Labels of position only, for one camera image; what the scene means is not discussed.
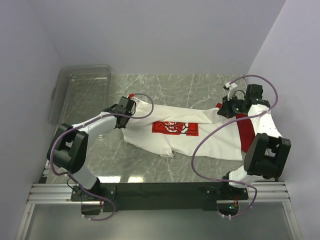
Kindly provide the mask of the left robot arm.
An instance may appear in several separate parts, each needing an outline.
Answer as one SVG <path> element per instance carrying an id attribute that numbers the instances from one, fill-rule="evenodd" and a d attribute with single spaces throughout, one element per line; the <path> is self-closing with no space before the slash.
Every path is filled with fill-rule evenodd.
<path id="1" fill-rule="evenodd" d="M 65 174 L 83 187 L 82 195 L 88 201 L 104 194 L 100 180 L 85 165 L 89 145 L 103 133 L 126 127 L 136 107 L 132 97 L 121 97 L 119 103 L 82 123 L 61 124 L 53 137 L 47 152 L 50 165 L 65 169 Z"/>

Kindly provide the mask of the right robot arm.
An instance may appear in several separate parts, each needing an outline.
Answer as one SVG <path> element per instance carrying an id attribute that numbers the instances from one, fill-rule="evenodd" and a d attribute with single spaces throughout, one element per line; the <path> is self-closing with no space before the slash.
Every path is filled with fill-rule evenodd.
<path id="1" fill-rule="evenodd" d="M 218 115 L 238 120 L 241 148 L 245 152 L 243 165 L 228 172 L 219 187 L 221 197 L 230 200 L 246 185 L 279 178 L 291 149 L 291 141 L 283 138 L 277 130 L 269 112 L 271 105 L 263 99 L 261 85 L 249 84 L 243 92 L 243 99 L 237 98 L 238 86 L 235 83 L 226 83 L 224 89 L 228 94 L 222 99 Z"/>

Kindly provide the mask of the white Coca-Cola t-shirt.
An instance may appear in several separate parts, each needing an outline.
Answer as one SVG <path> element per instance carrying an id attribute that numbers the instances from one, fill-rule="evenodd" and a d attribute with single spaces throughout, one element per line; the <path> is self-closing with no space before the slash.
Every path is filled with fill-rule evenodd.
<path id="1" fill-rule="evenodd" d="M 207 110 L 166 105 L 151 105 L 140 99 L 134 118 L 122 129 L 124 141 L 150 153 L 172 158 L 175 153 L 186 156 L 241 161 L 241 149 L 226 144 L 215 133 L 201 141 L 229 119 L 217 114 L 222 104 Z"/>

